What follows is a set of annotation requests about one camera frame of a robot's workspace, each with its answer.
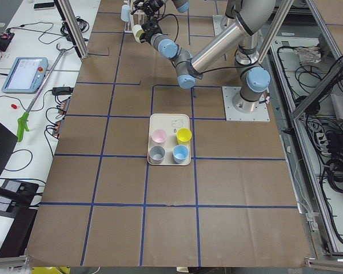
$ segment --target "light blue cup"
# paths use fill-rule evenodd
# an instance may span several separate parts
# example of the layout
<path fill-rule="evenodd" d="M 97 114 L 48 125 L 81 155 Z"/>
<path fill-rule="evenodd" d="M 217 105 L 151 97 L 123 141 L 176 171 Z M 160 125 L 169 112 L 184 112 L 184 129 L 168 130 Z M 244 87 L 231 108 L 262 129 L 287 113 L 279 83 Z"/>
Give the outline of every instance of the light blue cup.
<path fill-rule="evenodd" d="M 189 150 L 186 146 L 183 146 L 182 144 L 177 145 L 173 149 L 173 158 L 174 161 L 178 164 L 181 164 L 184 162 L 185 159 L 187 159 L 189 154 Z"/>

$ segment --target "beige tray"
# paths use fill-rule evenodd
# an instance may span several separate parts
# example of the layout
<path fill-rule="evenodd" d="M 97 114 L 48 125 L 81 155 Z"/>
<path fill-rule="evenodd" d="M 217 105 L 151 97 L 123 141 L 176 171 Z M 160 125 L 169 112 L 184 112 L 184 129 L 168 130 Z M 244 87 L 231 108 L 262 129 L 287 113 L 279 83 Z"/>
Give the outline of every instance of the beige tray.
<path fill-rule="evenodd" d="M 177 142 L 177 131 L 180 128 L 188 128 L 189 126 L 189 117 L 185 114 L 153 114 L 150 117 L 149 125 L 149 144 L 147 146 L 147 161 L 149 164 L 154 166 L 186 166 L 190 163 L 191 159 L 191 150 L 190 142 L 186 146 L 189 150 L 187 159 L 184 162 L 177 164 L 173 159 L 173 148 L 178 145 Z M 149 151 L 154 146 L 151 139 L 151 134 L 155 130 L 165 130 L 167 134 L 166 142 L 163 145 L 165 149 L 164 160 L 160 164 L 153 164 L 149 160 Z"/>

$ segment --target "gray floor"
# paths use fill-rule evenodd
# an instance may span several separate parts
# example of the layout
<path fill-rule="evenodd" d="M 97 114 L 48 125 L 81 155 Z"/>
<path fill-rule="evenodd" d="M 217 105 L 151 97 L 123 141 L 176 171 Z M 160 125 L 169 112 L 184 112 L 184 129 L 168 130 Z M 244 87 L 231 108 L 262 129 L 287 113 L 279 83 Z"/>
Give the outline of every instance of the gray floor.
<path fill-rule="evenodd" d="M 10 22 L 11 18 L 15 14 L 18 6 L 22 0 L 0 0 L 0 22 L 5 23 L 6 25 Z M 288 23 L 282 27 L 281 32 L 291 33 L 293 28 L 292 24 Z M 318 30 L 315 26 L 308 26 L 309 32 L 312 34 L 313 37 L 317 37 Z M 300 33 L 302 28 L 295 29 L 295 36 L 300 37 L 302 34 Z M 72 268 L 71 274 L 90 274 L 96 271 L 97 268 L 88 268 L 88 267 L 79 267 L 79 268 Z M 99 274 L 175 274 L 180 273 L 176 271 L 176 268 L 101 268 L 98 272 Z M 326 274 L 326 273 L 339 273 L 339 272 L 328 272 L 328 271 L 315 271 L 310 268 L 298 268 L 298 269 L 290 269 L 290 268 L 231 268 L 231 269 L 204 269 L 202 273 L 209 273 L 209 274 Z"/>

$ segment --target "black monitor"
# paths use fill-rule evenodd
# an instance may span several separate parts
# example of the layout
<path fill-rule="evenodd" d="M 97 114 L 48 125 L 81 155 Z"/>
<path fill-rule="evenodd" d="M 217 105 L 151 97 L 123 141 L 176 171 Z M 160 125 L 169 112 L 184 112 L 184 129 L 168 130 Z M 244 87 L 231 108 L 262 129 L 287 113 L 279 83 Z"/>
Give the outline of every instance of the black monitor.
<path fill-rule="evenodd" d="M 17 137 L 0 123 L 0 176 L 9 161 Z M 37 184 L 6 180 L 0 187 L 0 215 L 14 217 L 19 206 L 30 206 Z"/>

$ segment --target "white mounting plate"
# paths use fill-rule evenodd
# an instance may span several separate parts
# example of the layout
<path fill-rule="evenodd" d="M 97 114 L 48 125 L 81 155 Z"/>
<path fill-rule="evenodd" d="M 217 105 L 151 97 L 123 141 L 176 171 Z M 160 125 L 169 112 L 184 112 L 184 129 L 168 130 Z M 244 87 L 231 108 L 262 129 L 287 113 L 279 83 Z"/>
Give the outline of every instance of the white mounting plate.
<path fill-rule="evenodd" d="M 226 121 L 241 121 L 241 122 L 269 122 L 269 114 L 266 103 L 259 104 L 255 112 L 246 114 L 242 113 L 233 106 L 233 97 L 240 91 L 241 87 L 222 87 L 224 96 L 224 106 Z"/>
<path fill-rule="evenodd" d="M 223 15 L 212 15 L 213 21 L 213 30 L 215 32 L 215 36 L 222 33 L 223 29 L 221 27 L 221 20 L 224 16 Z"/>

